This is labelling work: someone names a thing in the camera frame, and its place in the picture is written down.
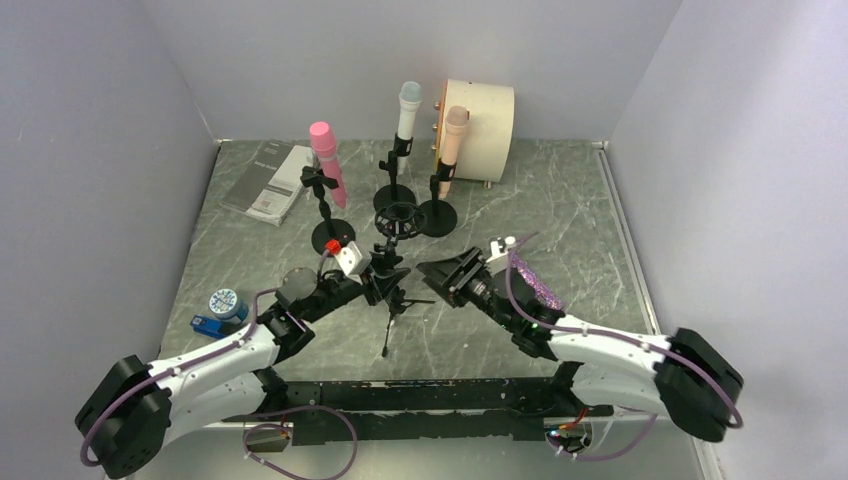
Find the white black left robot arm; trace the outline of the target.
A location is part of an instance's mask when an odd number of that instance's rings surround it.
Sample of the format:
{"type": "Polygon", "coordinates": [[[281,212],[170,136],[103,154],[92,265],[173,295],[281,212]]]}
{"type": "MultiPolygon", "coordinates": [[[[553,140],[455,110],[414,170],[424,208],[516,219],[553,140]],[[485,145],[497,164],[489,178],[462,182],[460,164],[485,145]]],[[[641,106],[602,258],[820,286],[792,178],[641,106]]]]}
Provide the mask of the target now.
{"type": "Polygon", "coordinates": [[[287,389],[275,365],[315,337],[310,323],[363,297],[390,299],[407,267],[289,271],[275,300],[234,333],[170,358],[116,361],[79,412],[80,461],[111,479],[131,475],[177,438],[218,420],[261,414],[287,389]]]}

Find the peach microphone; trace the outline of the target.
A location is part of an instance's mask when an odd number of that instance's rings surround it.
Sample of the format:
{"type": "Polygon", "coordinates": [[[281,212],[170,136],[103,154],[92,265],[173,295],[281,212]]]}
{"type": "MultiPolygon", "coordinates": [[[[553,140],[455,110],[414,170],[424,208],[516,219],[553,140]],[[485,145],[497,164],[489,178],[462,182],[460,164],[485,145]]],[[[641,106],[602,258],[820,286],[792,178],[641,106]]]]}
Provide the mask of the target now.
{"type": "Polygon", "coordinates": [[[452,106],[445,117],[443,131],[444,140],[440,147],[438,163],[438,198],[445,199],[450,191],[454,176],[458,152],[464,138],[470,114],[463,106],[452,106]]]}

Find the black tripod shock-mount stand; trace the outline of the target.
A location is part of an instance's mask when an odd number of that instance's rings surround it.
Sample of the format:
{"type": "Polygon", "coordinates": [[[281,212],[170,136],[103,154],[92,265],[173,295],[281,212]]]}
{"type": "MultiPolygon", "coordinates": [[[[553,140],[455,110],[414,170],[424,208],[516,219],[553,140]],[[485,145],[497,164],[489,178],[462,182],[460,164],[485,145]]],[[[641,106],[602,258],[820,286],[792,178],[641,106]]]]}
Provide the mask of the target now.
{"type": "MultiPolygon", "coordinates": [[[[425,216],[418,204],[394,203],[377,211],[374,217],[374,226],[385,238],[383,245],[377,243],[374,246],[375,269],[401,268],[404,257],[397,253],[397,246],[402,240],[409,240],[421,234],[421,228],[425,225],[425,216]]],[[[400,305],[388,305],[389,319],[381,356],[386,358],[389,354],[389,336],[391,327],[398,316],[406,312],[414,304],[433,304],[432,300],[406,299],[400,305]]]]}

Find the pink microphone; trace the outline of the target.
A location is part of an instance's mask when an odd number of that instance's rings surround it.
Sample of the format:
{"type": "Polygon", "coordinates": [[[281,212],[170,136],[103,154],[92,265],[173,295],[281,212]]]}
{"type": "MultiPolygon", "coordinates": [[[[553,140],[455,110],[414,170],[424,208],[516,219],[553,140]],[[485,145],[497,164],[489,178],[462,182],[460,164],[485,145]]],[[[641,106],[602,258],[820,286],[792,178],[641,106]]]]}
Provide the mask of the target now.
{"type": "Polygon", "coordinates": [[[335,133],[327,122],[318,121],[310,125],[309,135],[310,146],[324,175],[337,182],[337,187],[330,189],[332,198],[338,207],[345,209],[347,207],[347,191],[338,161],[335,133]]]}

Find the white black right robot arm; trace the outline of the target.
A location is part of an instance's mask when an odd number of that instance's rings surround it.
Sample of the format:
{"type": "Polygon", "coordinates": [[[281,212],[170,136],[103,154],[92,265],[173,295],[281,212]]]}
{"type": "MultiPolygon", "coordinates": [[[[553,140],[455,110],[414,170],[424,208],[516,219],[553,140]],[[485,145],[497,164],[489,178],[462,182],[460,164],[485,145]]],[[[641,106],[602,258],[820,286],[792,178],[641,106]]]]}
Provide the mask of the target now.
{"type": "Polygon", "coordinates": [[[416,268],[451,307],[473,305],[520,351],[560,363],[581,408],[615,405],[664,416],[713,443],[744,424],[737,407],[743,376],[695,330],[649,335],[581,320],[543,303],[512,267],[493,272],[478,248],[416,268]]]}

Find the black round-base mic stand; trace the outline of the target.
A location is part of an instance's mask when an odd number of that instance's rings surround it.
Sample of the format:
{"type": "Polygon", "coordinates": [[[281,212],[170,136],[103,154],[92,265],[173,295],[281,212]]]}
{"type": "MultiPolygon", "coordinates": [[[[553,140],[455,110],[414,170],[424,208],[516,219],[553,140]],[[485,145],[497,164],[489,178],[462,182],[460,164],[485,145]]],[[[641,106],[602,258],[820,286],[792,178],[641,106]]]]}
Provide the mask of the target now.
{"type": "Polygon", "coordinates": [[[378,163],[378,168],[388,174],[389,184],[379,188],[374,194],[372,205],[375,211],[380,211],[384,207],[398,202],[418,203],[414,192],[398,181],[400,161],[407,159],[411,153],[411,147],[411,139],[402,139],[398,135],[395,135],[393,147],[388,152],[387,159],[381,160],[378,163]]]}
{"type": "Polygon", "coordinates": [[[440,183],[450,179],[450,172],[448,166],[439,163],[436,172],[430,176],[430,199],[420,204],[426,220],[421,233],[425,236],[441,238],[456,228],[458,221],[456,210],[450,203],[439,198],[440,183]]]}
{"type": "Polygon", "coordinates": [[[305,166],[300,175],[301,184],[312,190],[314,197],[319,202],[319,213],[322,221],[315,226],[311,235],[311,245],[316,253],[322,254],[325,246],[330,241],[338,241],[342,246],[356,239],[353,227],[342,219],[334,219],[329,202],[325,199],[328,189],[338,186],[338,181],[327,177],[323,171],[316,167],[305,166]]]}

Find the white microphone silver grille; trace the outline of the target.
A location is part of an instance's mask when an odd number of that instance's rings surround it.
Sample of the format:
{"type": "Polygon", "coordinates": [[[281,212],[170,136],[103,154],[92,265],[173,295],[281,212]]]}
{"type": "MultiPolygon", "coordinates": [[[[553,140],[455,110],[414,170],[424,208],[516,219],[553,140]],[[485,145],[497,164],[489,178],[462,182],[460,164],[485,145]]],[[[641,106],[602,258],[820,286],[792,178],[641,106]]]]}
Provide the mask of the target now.
{"type": "Polygon", "coordinates": [[[416,114],[422,102],[421,85],[415,81],[406,81],[398,99],[400,110],[394,152],[398,158],[398,173],[403,174],[408,164],[407,157],[411,153],[416,114]]]}

